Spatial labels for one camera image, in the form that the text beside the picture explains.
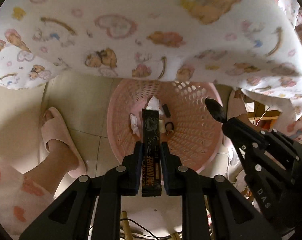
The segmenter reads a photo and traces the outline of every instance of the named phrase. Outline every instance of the wooden stick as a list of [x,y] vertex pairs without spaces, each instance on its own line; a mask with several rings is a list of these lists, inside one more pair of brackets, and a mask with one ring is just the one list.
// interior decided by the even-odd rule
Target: wooden stick
[[[123,218],[128,218],[126,211],[121,212],[121,219],[123,219]],[[133,240],[130,225],[129,225],[129,221],[128,220],[123,220],[121,222],[122,222],[122,226],[123,226],[125,240]]]
[[174,236],[176,240],[181,240],[179,234],[175,232],[174,234],[171,235],[172,237]]

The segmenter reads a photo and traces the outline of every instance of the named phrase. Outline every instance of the black coffee stick packet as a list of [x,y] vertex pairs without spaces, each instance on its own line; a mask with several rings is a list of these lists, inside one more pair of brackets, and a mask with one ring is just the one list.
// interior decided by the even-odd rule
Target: black coffee stick packet
[[142,197],[161,196],[159,112],[142,109]]

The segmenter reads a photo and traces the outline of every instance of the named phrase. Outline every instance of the pink slipper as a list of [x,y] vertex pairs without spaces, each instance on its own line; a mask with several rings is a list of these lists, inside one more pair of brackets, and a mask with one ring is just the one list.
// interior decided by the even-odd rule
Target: pink slipper
[[50,107],[48,110],[53,115],[53,118],[46,121],[41,128],[45,149],[49,152],[47,143],[52,139],[64,142],[66,145],[69,146],[70,150],[75,154],[75,156],[79,160],[79,167],[76,170],[69,171],[68,174],[75,179],[80,177],[81,175],[85,175],[85,164],[78,150],[75,147],[75,144],[69,134],[68,128],[63,120],[62,115],[60,114],[59,110],[54,107]]

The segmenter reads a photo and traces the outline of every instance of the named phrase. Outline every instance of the black spoon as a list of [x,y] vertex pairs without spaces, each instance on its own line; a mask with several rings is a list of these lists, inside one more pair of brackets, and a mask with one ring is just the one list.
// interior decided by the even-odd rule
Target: black spoon
[[223,107],[214,99],[206,98],[205,105],[211,116],[218,122],[226,122],[227,114],[225,113]]

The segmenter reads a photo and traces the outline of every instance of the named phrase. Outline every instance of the toe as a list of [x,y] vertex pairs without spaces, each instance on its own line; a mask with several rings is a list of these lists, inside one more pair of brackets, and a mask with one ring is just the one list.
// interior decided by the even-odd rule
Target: toe
[[44,113],[43,118],[42,118],[43,124],[45,124],[45,122],[47,122],[48,120],[50,120],[50,119],[52,119],[52,118],[53,118],[52,113],[51,113],[49,110],[47,110],[47,111]]

